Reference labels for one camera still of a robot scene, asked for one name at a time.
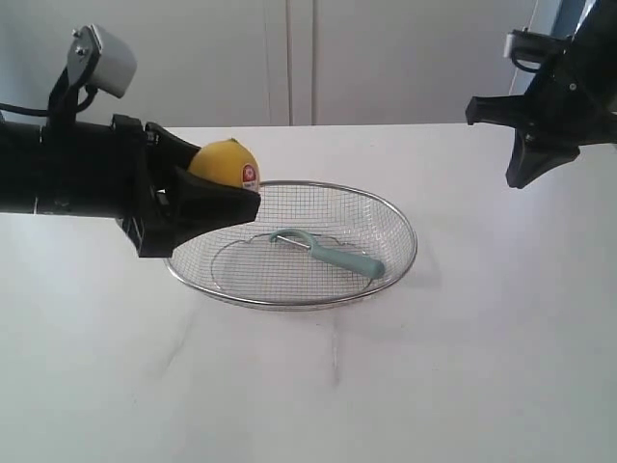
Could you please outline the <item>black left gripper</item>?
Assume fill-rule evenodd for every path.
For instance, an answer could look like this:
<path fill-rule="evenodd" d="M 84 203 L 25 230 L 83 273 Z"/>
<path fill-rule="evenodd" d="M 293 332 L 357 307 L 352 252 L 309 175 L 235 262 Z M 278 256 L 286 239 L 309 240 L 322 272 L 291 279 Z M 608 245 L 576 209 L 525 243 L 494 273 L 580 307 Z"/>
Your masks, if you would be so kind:
<path fill-rule="evenodd" d="M 128 193 L 118 225 L 139 258 L 169 258 L 174 246 L 199 235 L 255 220 L 261 197 L 188 171 L 200 147 L 158 123 L 114 115 L 112 130 L 128 163 Z M 148 156 L 173 166 L 156 169 L 156 190 Z"/>

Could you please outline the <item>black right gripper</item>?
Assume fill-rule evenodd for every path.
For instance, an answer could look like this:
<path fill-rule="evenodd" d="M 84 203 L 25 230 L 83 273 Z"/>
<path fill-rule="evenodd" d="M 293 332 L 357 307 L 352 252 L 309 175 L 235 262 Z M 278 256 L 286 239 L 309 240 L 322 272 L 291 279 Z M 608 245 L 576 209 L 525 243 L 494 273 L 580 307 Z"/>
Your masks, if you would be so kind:
<path fill-rule="evenodd" d="M 465 116 L 468 125 L 530 121 L 527 133 L 515 130 L 505 173 L 509 187 L 525 188 L 576 160 L 577 145 L 614 144 L 615 99 L 616 3 L 597 1 L 563 51 L 541 65 L 524 96 L 473 96 Z"/>

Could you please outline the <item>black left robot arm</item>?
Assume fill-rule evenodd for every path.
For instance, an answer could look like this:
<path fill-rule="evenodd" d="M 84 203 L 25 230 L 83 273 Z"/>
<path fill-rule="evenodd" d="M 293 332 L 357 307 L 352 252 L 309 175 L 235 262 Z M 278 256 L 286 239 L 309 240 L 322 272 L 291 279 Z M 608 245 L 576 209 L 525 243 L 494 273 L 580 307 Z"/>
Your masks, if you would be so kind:
<path fill-rule="evenodd" d="M 252 222 L 260 196 L 189 173 L 198 147 L 156 123 L 1 124 L 1 209 L 111 218 L 141 258 Z"/>

